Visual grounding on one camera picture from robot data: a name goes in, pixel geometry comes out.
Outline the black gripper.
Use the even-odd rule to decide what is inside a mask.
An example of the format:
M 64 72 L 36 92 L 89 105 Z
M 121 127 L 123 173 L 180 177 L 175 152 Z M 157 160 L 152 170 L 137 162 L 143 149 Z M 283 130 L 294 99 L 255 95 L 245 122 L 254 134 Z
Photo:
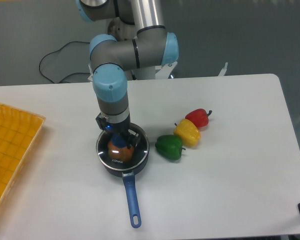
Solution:
M 122 113 L 119 115 L 104 115 L 101 113 L 95 118 L 98 127 L 107 133 L 118 134 L 125 140 L 127 148 L 135 148 L 140 142 L 138 130 L 130 129 L 130 114 Z

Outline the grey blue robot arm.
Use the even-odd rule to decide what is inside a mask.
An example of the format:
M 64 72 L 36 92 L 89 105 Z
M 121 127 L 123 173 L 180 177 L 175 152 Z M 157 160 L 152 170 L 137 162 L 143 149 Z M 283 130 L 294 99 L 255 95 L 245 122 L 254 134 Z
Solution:
M 135 147 L 140 135 L 130 133 L 125 72 L 176 62 L 177 37 L 166 30 L 159 0 L 78 0 L 76 5 L 87 22 L 119 18 L 135 27 L 135 36 L 127 40 L 99 34 L 89 44 L 92 86 L 100 109 L 96 118 L 98 126 L 121 136 L 128 148 Z

